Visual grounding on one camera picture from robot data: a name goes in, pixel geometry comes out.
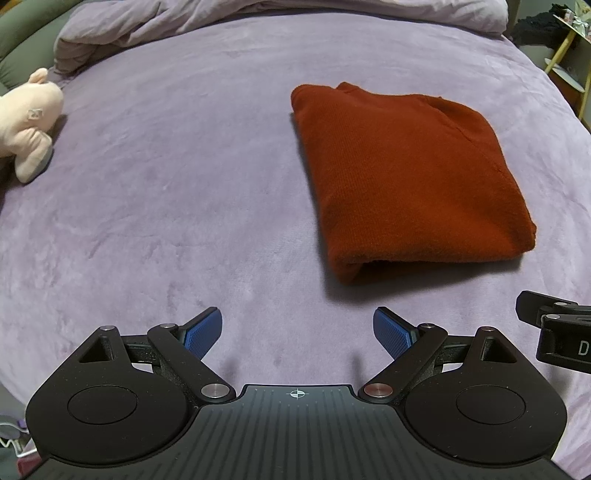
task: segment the metal screw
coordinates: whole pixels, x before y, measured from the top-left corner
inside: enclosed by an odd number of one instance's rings
[[[370,383],[369,385],[365,385],[363,391],[366,395],[373,398],[386,398],[394,393],[392,387],[385,383]]]
[[[201,393],[209,398],[222,398],[230,393],[230,388],[221,383],[210,383],[201,389]]]

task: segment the lavender blanket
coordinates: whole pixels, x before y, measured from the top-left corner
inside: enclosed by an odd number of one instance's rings
[[[534,221],[519,262],[366,287],[326,269],[291,120],[302,83],[464,103],[494,127]],[[591,375],[535,360],[529,289],[591,303],[591,137],[509,41],[449,26],[322,12],[219,23],[119,53],[64,88],[49,169],[0,212],[0,381],[27,401],[95,328],[123,334],[220,307],[204,361],[244,383],[352,383],[389,363],[388,306],[455,335],[500,328],[569,409],[555,460],[591,473]]]
[[[226,19],[286,8],[335,8],[434,21],[480,33],[505,30],[505,0],[106,0],[80,6],[55,45],[55,72],[68,76],[124,48]]]

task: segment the crosshair marking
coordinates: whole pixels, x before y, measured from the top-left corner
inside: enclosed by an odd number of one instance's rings
[[[301,398],[304,395],[310,395],[309,393],[302,392],[302,390],[294,390],[293,392],[289,392],[288,395],[291,395],[294,398]]]

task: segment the ribbed surface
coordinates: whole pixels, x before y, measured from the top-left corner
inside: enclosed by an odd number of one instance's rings
[[[222,314],[216,310],[187,331],[184,346],[201,360],[221,334]]]
[[[374,334],[394,360],[412,345],[410,333],[380,310],[374,313]]]
[[[207,406],[173,447],[96,470],[51,460],[31,480],[567,480],[547,462],[482,469],[419,444],[388,406],[347,387],[257,387]]]

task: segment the black clip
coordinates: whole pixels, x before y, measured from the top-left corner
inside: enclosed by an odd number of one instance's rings
[[[540,362],[591,374],[591,306],[526,290],[515,311],[520,321],[541,329]]]

